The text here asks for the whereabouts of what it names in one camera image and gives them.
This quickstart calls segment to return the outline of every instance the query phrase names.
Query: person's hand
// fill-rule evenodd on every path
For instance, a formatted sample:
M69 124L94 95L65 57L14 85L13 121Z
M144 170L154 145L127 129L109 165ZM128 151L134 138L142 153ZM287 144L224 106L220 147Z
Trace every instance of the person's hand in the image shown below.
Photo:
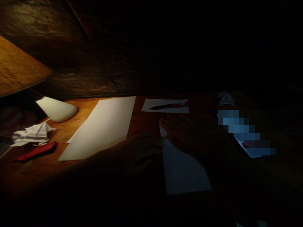
M213 149L216 132L202 128L183 115L161 118L159 124L167 132L166 138L179 150L201 157Z
M163 152L163 140L153 134L141 133L107 149L111 170L125 176L143 171L151 163L151 155Z

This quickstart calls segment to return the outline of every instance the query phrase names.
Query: dark background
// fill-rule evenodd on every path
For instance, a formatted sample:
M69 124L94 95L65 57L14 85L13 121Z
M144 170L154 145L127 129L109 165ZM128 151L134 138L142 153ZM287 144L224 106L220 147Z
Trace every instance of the dark background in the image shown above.
M242 90L261 108L302 104L294 2L2 0L0 22L55 72L34 87L52 98Z

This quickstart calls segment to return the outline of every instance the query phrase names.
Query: table surface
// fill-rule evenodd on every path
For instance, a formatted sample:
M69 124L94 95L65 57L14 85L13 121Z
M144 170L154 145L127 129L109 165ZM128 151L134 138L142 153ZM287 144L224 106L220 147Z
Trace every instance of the table surface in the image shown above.
M131 118L128 137L140 132L151 132L159 135L158 120L166 113L141 112L146 98L159 99L186 99L194 101L190 106L189 117L199 124L202 121L213 121L217 124L213 111L218 109L244 110L245 117L250 118L251 125L260 125L258 129L265 133L265 137L271 141L271 147L276 148L276 156L256 160L263 168L274 175L284 179L294 187L303 191L303 177L301 165L303 157L297 147L286 137L278 133L279 129L270 122L270 118L240 91L230 92L236 101L236 108L228 105L218 106L215 102L214 93L182 94L182 95L159 95L159 96L137 96L133 115ZM71 119L57 123L49 120L47 123L56 131L50 133L50 141L57 141L56 150L48 155L30 160L25 163L12 162L12 160L25 152L30 147L14 147L3 158L0 159L0 189L10 194L17 189L41 179L47 174L59 170L77 161L58 161L58 158L67 147L69 140L76 130L85 122L99 100L74 99L66 100L78 108L78 112ZM220 217L243 218L243 214L236 208L231 199L226 195L220 184L208 172L209 180L213 190L205 192L187 193L182 195L166 196L163 158L161 155L154 158L151 165L143 173L132 178L131 186L123 189L127 192L126 202L130 204L153 204L155 206L172 206L174 208L197 208L205 214Z

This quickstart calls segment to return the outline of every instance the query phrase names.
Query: lamp shade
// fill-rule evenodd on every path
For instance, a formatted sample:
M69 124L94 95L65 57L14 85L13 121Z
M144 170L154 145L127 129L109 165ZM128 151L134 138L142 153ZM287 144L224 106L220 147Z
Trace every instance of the lamp shade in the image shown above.
M34 86L52 71L0 36L0 97Z
M41 107L41 109L43 109L50 119L56 122L70 119L78 110L74 105L46 96L40 100L37 100L36 103Z

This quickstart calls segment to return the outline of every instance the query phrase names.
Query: pixelated area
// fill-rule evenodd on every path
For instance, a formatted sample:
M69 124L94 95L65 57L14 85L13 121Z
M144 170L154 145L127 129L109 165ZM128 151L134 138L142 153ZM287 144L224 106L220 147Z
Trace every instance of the pixelated area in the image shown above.
M249 118L241 117L239 110L218 110L218 125L234 136L251 158L276 155L276 149L270 147L269 140L261 140L260 132L249 124Z

